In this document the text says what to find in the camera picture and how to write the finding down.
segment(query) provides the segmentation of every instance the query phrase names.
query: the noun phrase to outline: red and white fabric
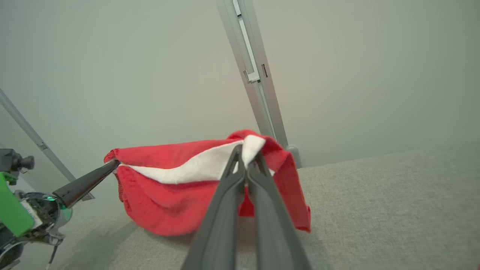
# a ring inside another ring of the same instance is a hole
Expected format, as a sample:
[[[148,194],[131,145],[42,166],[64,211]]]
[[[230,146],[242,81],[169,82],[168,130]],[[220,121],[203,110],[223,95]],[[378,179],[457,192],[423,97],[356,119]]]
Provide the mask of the red and white fabric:
[[[310,208],[305,204],[291,153],[274,139],[251,130],[234,132],[225,140],[117,148],[105,156],[104,162],[121,162],[115,173],[119,197],[136,224],[155,234],[180,235],[200,227],[238,144],[243,144],[245,164],[262,152],[293,224],[310,232]],[[240,205],[239,216],[254,216],[248,195]]]

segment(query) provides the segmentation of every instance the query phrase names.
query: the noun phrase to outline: white stripe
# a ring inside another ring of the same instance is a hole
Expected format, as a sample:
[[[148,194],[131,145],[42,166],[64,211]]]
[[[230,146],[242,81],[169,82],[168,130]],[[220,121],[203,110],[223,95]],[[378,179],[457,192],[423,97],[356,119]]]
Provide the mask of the white stripe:
[[[235,146],[243,144],[242,160],[245,166],[248,165],[262,149],[265,139],[254,135],[248,135],[244,140],[207,149],[179,167],[172,169],[161,169],[121,164],[128,166],[142,175],[163,184],[180,184],[207,180],[220,180],[225,170],[228,159]]]

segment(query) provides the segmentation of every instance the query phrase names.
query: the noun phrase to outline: black knob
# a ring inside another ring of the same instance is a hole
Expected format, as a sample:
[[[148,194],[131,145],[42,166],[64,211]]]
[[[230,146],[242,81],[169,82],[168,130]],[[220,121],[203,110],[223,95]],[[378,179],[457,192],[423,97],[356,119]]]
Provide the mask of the black knob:
[[[20,167],[26,169],[33,169],[35,167],[35,159],[33,156],[28,156],[20,160]]]

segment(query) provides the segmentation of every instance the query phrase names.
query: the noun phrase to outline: green plastic part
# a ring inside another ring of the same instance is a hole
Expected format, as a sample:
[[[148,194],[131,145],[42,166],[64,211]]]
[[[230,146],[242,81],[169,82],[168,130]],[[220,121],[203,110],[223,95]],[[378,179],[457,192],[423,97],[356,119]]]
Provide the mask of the green plastic part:
[[[0,172],[0,221],[19,237],[34,225],[34,219],[7,187],[7,182],[16,180],[13,175]]]

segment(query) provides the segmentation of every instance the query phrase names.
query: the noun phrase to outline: wire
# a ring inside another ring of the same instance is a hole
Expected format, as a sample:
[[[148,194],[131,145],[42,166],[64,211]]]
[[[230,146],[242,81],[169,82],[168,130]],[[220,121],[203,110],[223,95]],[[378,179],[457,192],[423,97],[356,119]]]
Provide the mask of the wire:
[[[55,257],[55,253],[57,252],[58,248],[59,248],[59,246],[57,246],[57,245],[53,247],[52,256],[50,256],[50,261],[48,262],[47,266],[45,267],[45,270],[50,269],[50,265],[52,265],[53,258]]]
[[[5,251],[3,251],[2,254],[0,254],[0,261],[2,260],[3,256],[5,256],[5,254],[7,254],[7,252],[8,252],[9,250],[11,250],[12,248],[14,248],[14,247],[17,246],[17,245],[25,244],[25,243],[27,243],[27,242],[28,242],[28,241],[20,241],[20,242],[17,242],[17,243],[15,243],[15,244],[9,246],[8,248],[6,248]]]

